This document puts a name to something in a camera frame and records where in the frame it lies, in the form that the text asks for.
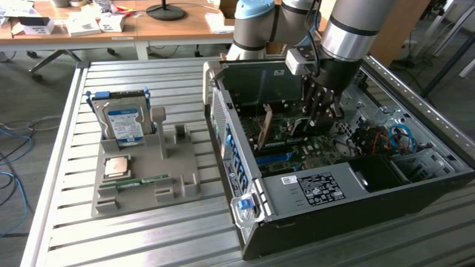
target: red wire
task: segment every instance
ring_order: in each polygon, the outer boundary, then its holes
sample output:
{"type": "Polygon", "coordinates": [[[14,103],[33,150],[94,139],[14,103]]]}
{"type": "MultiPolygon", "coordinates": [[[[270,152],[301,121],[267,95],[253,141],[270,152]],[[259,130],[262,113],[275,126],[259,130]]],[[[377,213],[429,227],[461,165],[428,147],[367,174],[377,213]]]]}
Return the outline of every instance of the red wire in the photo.
{"type": "Polygon", "coordinates": [[[377,152],[377,143],[378,143],[378,137],[381,134],[383,134],[385,132],[378,132],[377,137],[374,138],[374,144],[373,144],[373,153],[375,154],[377,152]]]}

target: blue network cable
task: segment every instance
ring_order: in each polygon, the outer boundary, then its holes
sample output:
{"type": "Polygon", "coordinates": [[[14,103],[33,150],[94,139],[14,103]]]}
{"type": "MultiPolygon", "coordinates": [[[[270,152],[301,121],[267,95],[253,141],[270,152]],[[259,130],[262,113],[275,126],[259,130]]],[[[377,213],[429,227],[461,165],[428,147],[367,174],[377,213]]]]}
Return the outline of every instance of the blue network cable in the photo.
{"type": "Polygon", "coordinates": [[[407,132],[409,141],[411,142],[411,150],[413,150],[413,152],[415,152],[417,151],[417,146],[414,144],[414,138],[413,138],[411,130],[409,129],[409,127],[405,124],[395,124],[387,129],[387,132],[389,132],[387,135],[389,135],[389,139],[391,141],[393,146],[398,148],[398,144],[395,143],[395,140],[393,138],[393,136],[394,136],[393,135],[393,131],[391,131],[393,128],[402,128],[407,132]]]}
{"type": "Polygon", "coordinates": [[[23,196],[23,204],[25,204],[25,215],[22,220],[3,233],[0,234],[0,238],[3,238],[6,236],[6,234],[9,234],[10,232],[13,232],[15,230],[15,228],[18,228],[21,226],[21,224],[27,220],[29,217],[29,205],[27,205],[27,196],[25,193],[25,189],[23,189],[23,184],[21,182],[21,179],[10,172],[6,171],[0,171],[0,174],[9,175],[11,177],[14,177],[18,187],[21,188],[21,192],[22,192],[22,196],[23,196]]]}
{"type": "Polygon", "coordinates": [[[29,144],[29,148],[27,150],[13,160],[10,161],[5,161],[3,163],[0,163],[0,165],[6,165],[7,163],[11,163],[14,161],[17,161],[18,159],[21,159],[25,155],[27,155],[27,153],[31,151],[33,149],[33,145],[34,145],[34,139],[27,136],[27,135],[15,135],[14,133],[11,132],[7,132],[5,129],[0,129],[0,132],[3,132],[6,135],[9,135],[10,137],[19,137],[19,138],[25,138],[25,139],[29,139],[30,141],[30,144],[29,144]]]}

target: aluminum slat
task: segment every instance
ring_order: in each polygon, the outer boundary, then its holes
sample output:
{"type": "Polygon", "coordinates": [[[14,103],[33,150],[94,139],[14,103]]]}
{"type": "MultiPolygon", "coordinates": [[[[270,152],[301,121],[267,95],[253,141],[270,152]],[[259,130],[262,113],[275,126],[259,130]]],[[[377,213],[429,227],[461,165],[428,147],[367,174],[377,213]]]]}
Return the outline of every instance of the aluminum slat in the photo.
{"type": "Polygon", "coordinates": [[[194,241],[203,236],[231,230],[234,230],[231,216],[229,213],[223,213],[143,230],[139,233],[130,233],[111,238],[105,237],[87,243],[59,248],[50,252],[47,263],[51,266],[70,266],[89,261],[99,261],[110,258],[111,255],[131,254],[154,248],[167,247],[167,245],[190,240],[194,241]]]}
{"type": "Polygon", "coordinates": [[[182,266],[183,264],[229,254],[238,250],[239,242],[235,230],[229,230],[225,233],[209,235],[201,239],[142,253],[127,256],[118,255],[117,258],[85,266],[182,266]]]}
{"type": "MultiPolygon", "coordinates": [[[[206,132],[193,133],[194,151],[197,155],[209,154],[213,152],[210,135],[206,132]]],[[[94,157],[98,155],[101,144],[91,144],[73,147],[69,153],[69,159],[79,159],[83,157],[94,157]]]]}
{"type": "MultiPolygon", "coordinates": [[[[94,191],[95,188],[93,185],[85,188],[63,191],[58,206],[62,207],[90,203],[94,197],[94,191]]],[[[201,191],[203,199],[222,196],[225,194],[222,181],[202,184],[201,191]]]]}
{"type": "MultiPolygon", "coordinates": [[[[191,57],[191,58],[165,58],[161,60],[161,63],[167,63],[167,62],[177,62],[177,61],[201,61],[202,64],[207,61],[211,60],[222,60],[221,57],[191,57]]],[[[98,62],[91,62],[91,66],[99,66],[99,65],[135,65],[135,64],[142,64],[143,62],[150,62],[149,60],[141,61],[141,60],[123,60],[123,61],[98,61],[98,62]]]]}
{"type": "Polygon", "coordinates": [[[65,207],[58,210],[58,218],[55,221],[57,229],[66,227],[65,225],[82,225],[86,224],[86,227],[90,229],[98,227],[106,227],[109,225],[118,225],[127,223],[130,221],[138,221],[138,218],[147,219],[161,214],[170,214],[177,211],[197,209],[201,206],[213,205],[221,202],[226,202],[225,196],[214,197],[210,199],[199,200],[195,202],[179,204],[177,206],[163,207],[161,209],[147,210],[137,212],[129,215],[121,215],[111,218],[103,218],[102,220],[94,220],[91,217],[91,208],[93,204],[78,205],[73,207],[65,207]]]}
{"type": "MultiPolygon", "coordinates": [[[[199,169],[201,182],[218,181],[221,179],[221,173],[215,165],[209,165],[203,169],[199,169]]],[[[74,190],[81,187],[89,187],[95,185],[97,172],[89,171],[79,174],[66,175],[63,178],[63,190],[74,190]]]]}
{"type": "Polygon", "coordinates": [[[101,71],[89,73],[89,79],[93,78],[125,78],[150,75],[170,75],[170,74],[195,74],[202,73],[203,66],[182,67],[182,68],[159,68],[142,71],[101,71]]]}
{"type": "Polygon", "coordinates": [[[150,90],[151,97],[155,97],[155,91],[162,89],[173,89],[173,88],[183,88],[183,87],[198,87],[203,85],[202,78],[195,80],[182,81],[183,84],[177,85],[175,81],[167,82],[143,82],[143,83],[133,83],[129,85],[105,85],[105,86],[91,86],[86,88],[86,91],[91,93],[110,91],[110,92],[123,92],[123,91],[134,91],[143,90],[145,87],[150,90]]]}
{"type": "Polygon", "coordinates": [[[163,62],[145,62],[141,64],[133,64],[133,65],[102,65],[102,66],[95,66],[93,65],[90,67],[90,72],[98,72],[98,71],[123,71],[123,70],[135,70],[135,71],[142,71],[142,70],[153,70],[153,69],[162,69],[162,68],[183,68],[183,67],[202,67],[203,63],[202,61],[170,61],[170,63],[163,64],[163,62]]]}
{"type": "Polygon", "coordinates": [[[50,246],[85,243],[98,240],[102,237],[119,236],[217,214],[225,214],[227,211],[229,205],[226,201],[223,201],[211,205],[203,205],[191,210],[179,210],[161,214],[159,216],[151,216],[142,221],[131,220],[123,221],[121,224],[95,225],[94,228],[91,228],[91,223],[61,227],[53,231],[50,246]]]}
{"type": "MultiPolygon", "coordinates": [[[[165,127],[167,131],[171,131],[174,129],[174,125],[178,123],[186,123],[187,119],[186,117],[173,117],[171,119],[175,119],[175,121],[171,121],[170,124],[165,127]]],[[[203,124],[197,124],[190,127],[191,131],[191,138],[193,142],[203,142],[205,140],[210,140],[210,133],[206,132],[206,126],[203,124]]],[[[102,133],[101,132],[94,132],[94,133],[85,133],[82,135],[75,135],[73,145],[74,146],[86,146],[86,145],[93,145],[93,144],[99,144],[102,139],[102,133]]]]}
{"type": "Polygon", "coordinates": [[[102,126],[99,125],[99,122],[82,123],[77,124],[75,134],[89,134],[93,132],[101,132],[101,130],[102,126]]]}
{"type": "Polygon", "coordinates": [[[177,80],[195,80],[203,78],[201,75],[186,75],[186,74],[169,74],[169,75],[151,75],[141,77],[127,77],[127,78],[98,78],[87,80],[87,87],[90,86],[105,86],[105,85],[126,85],[138,82],[162,82],[162,81],[177,81],[177,80]]]}

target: robotic arm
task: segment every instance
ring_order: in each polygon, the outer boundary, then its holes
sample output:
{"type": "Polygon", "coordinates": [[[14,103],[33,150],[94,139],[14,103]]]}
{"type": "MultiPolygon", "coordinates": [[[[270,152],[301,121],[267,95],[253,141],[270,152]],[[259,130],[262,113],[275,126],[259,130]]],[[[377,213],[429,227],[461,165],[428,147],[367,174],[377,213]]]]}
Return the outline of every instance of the robotic arm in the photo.
{"type": "MultiPolygon", "coordinates": [[[[265,58],[267,41],[298,44],[307,34],[305,20],[315,2],[283,0],[279,7],[274,0],[241,0],[229,60],[265,58]]],[[[311,40],[318,56],[311,46],[289,50],[286,65],[305,79],[302,111],[310,116],[311,126],[343,118],[342,92],[354,80],[394,4],[395,0],[338,0],[322,40],[311,40]]]]}

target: cable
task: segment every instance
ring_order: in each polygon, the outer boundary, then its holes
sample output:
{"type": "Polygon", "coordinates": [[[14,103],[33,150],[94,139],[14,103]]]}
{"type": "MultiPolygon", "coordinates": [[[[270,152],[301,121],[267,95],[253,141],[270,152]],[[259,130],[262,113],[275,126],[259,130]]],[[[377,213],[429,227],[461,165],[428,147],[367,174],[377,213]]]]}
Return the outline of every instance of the cable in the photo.
{"type": "MultiPolygon", "coordinates": [[[[39,124],[42,121],[51,120],[51,119],[55,119],[55,118],[62,118],[62,115],[53,115],[53,116],[43,117],[39,120],[33,120],[31,122],[27,123],[29,130],[33,131],[34,130],[33,126],[39,124]]],[[[53,126],[53,127],[49,127],[49,128],[35,128],[35,131],[38,131],[38,132],[50,131],[50,130],[54,130],[54,129],[59,128],[59,127],[61,127],[61,125],[57,125],[57,126],[53,126]]]]}
{"type": "MultiPolygon", "coordinates": [[[[33,129],[34,130],[30,133],[30,138],[33,138],[33,136],[35,134],[35,125],[34,125],[33,129]]],[[[29,141],[30,141],[29,139],[25,140],[25,142],[6,156],[0,153],[0,156],[2,156],[0,161],[3,161],[10,155],[13,155],[29,143],[29,141]]]]}
{"type": "MultiPolygon", "coordinates": [[[[307,15],[306,15],[306,19],[305,19],[305,26],[306,26],[306,29],[307,29],[307,36],[310,38],[311,46],[313,46],[313,50],[314,50],[314,60],[315,60],[314,64],[315,64],[315,68],[317,68],[315,73],[313,73],[314,77],[321,75],[321,58],[319,58],[319,53],[318,53],[318,46],[315,45],[311,29],[309,28],[309,16],[310,16],[310,14],[311,14],[311,12],[314,10],[315,3],[317,3],[317,0],[313,1],[313,5],[311,5],[311,8],[309,9],[309,12],[307,12],[307,15]]],[[[318,16],[319,16],[321,5],[322,5],[322,0],[319,0],[319,5],[318,5],[317,11],[315,11],[315,21],[318,20],[318,16]]]]}
{"type": "MultiPolygon", "coordinates": [[[[391,136],[391,139],[397,138],[398,136],[406,136],[409,138],[409,135],[399,132],[399,133],[395,133],[393,136],[391,136]]],[[[406,149],[409,150],[411,148],[411,142],[407,142],[407,147],[406,149]]]]}
{"type": "Polygon", "coordinates": [[[13,160],[7,160],[6,158],[3,159],[3,160],[5,160],[5,163],[0,163],[0,165],[6,165],[6,164],[9,164],[9,163],[11,163],[11,162],[14,162],[14,161],[17,161],[17,160],[19,160],[19,159],[31,151],[35,142],[34,142],[34,139],[33,139],[30,136],[27,136],[27,135],[15,135],[14,133],[10,133],[10,132],[7,132],[7,131],[3,130],[3,129],[0,129],[0,132],[3,132],[3,133],[5,133],[7,136],[10,136],[10,137],[26,138],[26,139],[29,139],[29,141],[30,141],[30,145],[29,145],[27,150],[26,150],[15,159],[13,159],[13,160]]]}
{"type": "MultiPolygon", "coordinates": [[[[472,2],[472,4],[469,5],[468,10],[469,10],[469,8],[474,5],[474,3],[475,3],[475,0],[474,0],[474,1],[472,2]]],[[[462,18],[462,16],[464,16],[464,14],[466,13],[466,11],[461,14],[460,18],[458,18],[456,21],[460,21],[460,20],[461,20],[461,18],[462,18]]],[[[414,75],[409,70],[405,69],[405,71],[410,74],[410,76],[411,76],[411,78],[413,78],[413,81],[411,81],[407,85],[411,85],[411,84],[415,82],[415,84],[418,85],[420,88],[422,88],[422,89],[425,88],[425,87],[421,85],[421,83],[420,83],[420,81],[418,81],[418,78],[420,78],[421,74],[424,73],[426,67],[428,67],[428,66],[430,66],[430,67],[434,66],[434,63],[433,63],[433,58],[434,58],[434,56],[433,56],[432,58],[429,58],[429,57],[426,56],[426,54],[428,54],[428,52],[432,50],[432,48],[437,45],[437,43],[438,43],[441,37],[445,35],[445,32],[446,32],[449,26],[452,26],[453,24],[454,24],[454,22],[449,23],[449,24],[445,26],[445,28],[444,28],[442,31],[441,31],[440,36],[437,37],[437,40],[432,43],[432,45],[430,45],[430,46],[428,47],[428,49],[425,50],[424,56],[421,57],[421,61],[422,61],[422,63],[425,64],[425,66],[421,68],[420,72],[414,75]]],[[[411,33],[409,34],[409,42],[410,42],[410,45],[411,45],[411,33]]]]}
{"type": "Polygon", "coordinates": [[[13,234],[5,234],[3,238],[27,238],[30,236],[30,233],[13,233],[13,234]]]}
{"type": "Polygon", "coordinates": [[[354,151],[357,151],[357,147],[354,147],[354,146],[351,146],[351,145],[349,145],[349,144],[341,142],[341,141],[338,141],[338,140],[334,140],[334,142],[335,142],[337,144],[341,144],[341,145],[349,147],[349,149],[353,149],[354,151]]]}
{"type": "Polygon", "coordinates": [[[0,234],[0,238],[3,238],[27,220],[27,217],[29,217],[29,205],[27,205],[27,196],[25,194],[25,189],[23,189],[23,185],[22,185],[22,182],[21,182],[19,178],[15,177],[14,174],[11,174],[10,172],[6,172],[6,171],[0,171],[0,174],[9,175],[9,176],[15,178],[17,184],[18,184],[18,186],[21,188],[21,193],[22,193],[22,196],[23,196],[23,204],[25,204],[25,215],[23,215],[23,218],[3,234],[0,234]]]}
{"type": "MultiPolygon", "coordinates": [[[[193,6],[199,6],[199,7],[210,8],[210,9],[213,9],[213,10],[221,12],[221,10],[219,10],[218,8],[206,6],[205,4],[195,4],[195,3],[171,3],[171,5],[174,5],[174,6],[178,5],[178,4],[190,4],[190,5],[193,5],[193,6]]],[[[151,12],[151,11],[159,10],[161,8],[162,8],[162,5],[159,5],[158,7],[154,7],[154,8],[149,8],[149,9],[146,9],[146,10],[143,10],[143,9],[133,9],[133,10],[121,11],[119,13],[129,13],[129,12],[151,12]]]]}
{"type": "Polygon", "coordinates": [[[13,182],[14,182],[14,178],[10,177],[9,183],[5,186],[2,186],[0,189],[6,189],[13,184],[13,182]]]}
{"type": "Polygon", "coordinates": [[[17,51],[14,52],[13,57],[7,57],[7,60],[6,61],[0,61],[0,62],[2,63],[7,63],[9,61],[11,61],[15,58],[15,55],[17,55],[17,51]]]}
{"type": "Polygon", "coordinates": [[[393,70],[393,71],[405,71],[405,72],[410,75],[410,77],[413,78],[411,83],[413,83],[413,82],[417,82],[415,85],[418,85],[420,89],[421,89],[421,90],[425,89],[425,87],[421,85],[421,83],[420,83],[420,81],[418,81],[418,77],[413,74],[411,71],[409,71],[409,70],[405,69],[405,68],[398,68],[398,67],[394,67],[394,66],[390,67],[390,70],[393,70]]]}
{"type": "Polygon", "coordinates": [[[387,129],[387,134],[389,134],[389,138],[390,138],[390,141],[391,141],[391,144],[393,144],[393,146],[395,147],[395,148],[398,148],[398,144],[395,143],[395,140],[393,139],[393,131],[391,131],[391,129],[393,128],[402,128],[405,131],[406,131],[406,133],[407,133],[407,135],[409,135],[409,141],[410,141],[410,143],[411,143],[411,150],[413,150],[413,152],[415,152],[417,151],[417,146],[415,146],[415,142],[414,142],[414,138],[413,138],[413,134],[411,134],[411,130],[409,129],[409,127],[406,126],[406,125],[403,125],[403,124],[395,124],[395,125],[393,125],[389,129],[387,129]]]}
{"type": "MultiPolygon", "coordinates": [[[[42,121],[53,120],[53,119],[55,119],[55,118],[62,118],[62,115],[46,116],[46,117],[43,117],[43,118],[41,118],[41,119],[35,119],[35,120],[33,120],[33,121],[18,120],[18,121],[11,121],[11,122],[9,122],[9,123],[2,123],[2,122],[0,122],[0,128],[5,127],[5,128],[6,128],[7,130],[10,130],[10,131],[23,130],[23,129],[29,129],[29,130],[33,131],[33,126],[34,126],[34,125],[39,124],[42,121]],[[15,123],[15,122],[19,122],[19,121],[26,121],[26,122],[27,122],[26,126],[15,127],[15,128],[9,127],[10,124],[13,124],[13,123],[15,123]]],[[[35,128],[35,131],[38,131],[38,132],[50,131],[50,130],[54,130],[54,129],[59,128],[59,127],[61,127],[61,125],[57,125],[57,126],[49,127],[49,128],[35,128]]]]}
{"type": "Polygon", "coordinates": [[[179,50],[179,47],[181,47],[181,45],[178,45],[178,46],[177,46],[174,53],[171,53],[171,55],[170,55],[170,56],[167,56],[166,58],[169,58],[169,57],[171,57],[171,56],[174,56],[174,55],[175,55],[177,50],[179,50]]]}
{"type": "Polygon", "coordinates": [[[377,152],[378,137],[379,137],[382,134],[385,134],[383,131],[378,132],[378,133],[377,133],[377,136],[375,136],[375,138],[374,138],[374,143],[373,143],[373,153],[374,153],[374,154],[375,154],[375,152],[377,152]]]}
{"type": "MultiPolygon", "coordinates": [[[[5,156],[2,152],[0,152],[0,156],[2,156],[3,159],[7,159],[7,156],[5,156]]],[[[14,174],[14,176],[19,179],[19,176],[18,176],[18,174],[17,174],[17,171],[15,171],[15,169],[14,169],[13,164],[7,163],[7,167],[9,167],[9,169],[10,169],[10,173],[14,174]]],[[[15,191],[17,191],[17,183],[14,183],[14,188],[13,188],[13,190],[11,190],[11,192],[10,192],[10,195],[9,195],[9,197],[6,198],[6,200],[2,201],[0,206],[2,206],[3,204],[6,204],[7,201],[13,198],[13,195],[14,195],[15,191]]],[[[35,213],[35,210],[34,210],[34,208],[33,208],[31,205],[30,205],[29,198],[27,198],[27,204],[29,204],[29,209],[30,209],[30,211],[31,211],[33,213],[35,213]]]]}

